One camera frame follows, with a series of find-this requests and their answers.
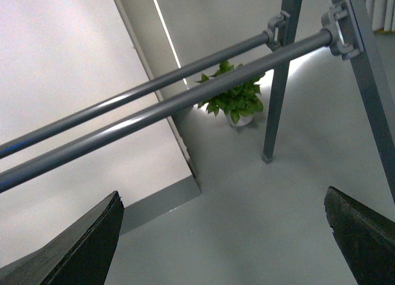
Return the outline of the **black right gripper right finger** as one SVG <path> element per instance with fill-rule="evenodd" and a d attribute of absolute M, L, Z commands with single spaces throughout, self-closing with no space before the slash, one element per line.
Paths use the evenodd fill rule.
<path fill-rule="evenodd" d="M 394 284 L 394 222 L 332 186 L 324 206 L 357 283 Z"/>

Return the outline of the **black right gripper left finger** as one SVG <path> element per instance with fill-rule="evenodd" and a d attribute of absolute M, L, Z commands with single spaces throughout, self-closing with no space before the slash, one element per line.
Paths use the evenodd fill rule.
<path fill-rule="evenodd" d="M 1 268 L 1 284 L 104 284 L 124 214 L 112 192 L 41 249 Z"/>

